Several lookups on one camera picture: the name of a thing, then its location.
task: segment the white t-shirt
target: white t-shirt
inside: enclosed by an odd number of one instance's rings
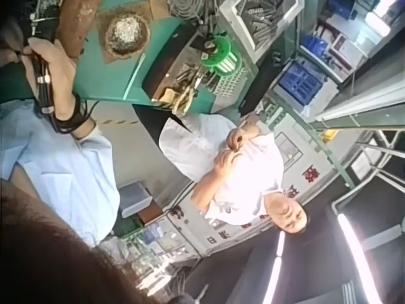
[[[159,146],[181,173],[194,182],[214,168],[214,158],[226,148],[228,133],[236,125],[221,115],[189,115],[182,118],[184,129],[169,119],[162,130]],[[265,135],[245,143],[232,176],[222,185],[209,204],[207,219],[243,225],[266,214],[263,196],[282,192],[282,156],[274,135],[259,122]]]

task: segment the workstation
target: workstation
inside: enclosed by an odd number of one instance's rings
[[[82,99],[178,117],[229,106],[241,116],[257,113],[282,154],[285,193],[305,205],[338,176],[353,189],[345,168],[364,170],[367,163],[355,143],[379,140],[368,131],[309,124],[403,28],[403,1],[387,10],[371,2],[67,0],[57,37],[77,62],[74,91]],[[372,28],[369,14],[390,30]],[[27,24],[21,20],[23,30]],[[357,25],[362,30],[349,32]],[[33,97],[24,75],[19,63],[0,70],[7,93],[0,102]],[[376,162],[381,153],[369,155]],[[208,257],[273,225],[267,217],[242,226],[208,221],[190,202],[193,186],[165,205],[143,189],[132,202],[139,205],[120,209],[115,235],[130,244],[128,260],[150,294],[171,279],[176,269],[169,264]]]

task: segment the wire spool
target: wire spool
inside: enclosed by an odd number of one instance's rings
[[[203,13],[204,0],[168,0],[170,13],[178,18],[199,19]]]
[[[216,36],[213,44],[215,44],[216,51],[208,58],[201,60],[202,65],[211,68],[221,77],[235,75],[242,68],[242,58],[232,43],[226,37]]]
[[[149,24],[135,13],[122,13],[110,22],[105,35],[108,53],[117,59],[130,58],[144,49],[151,36]]]

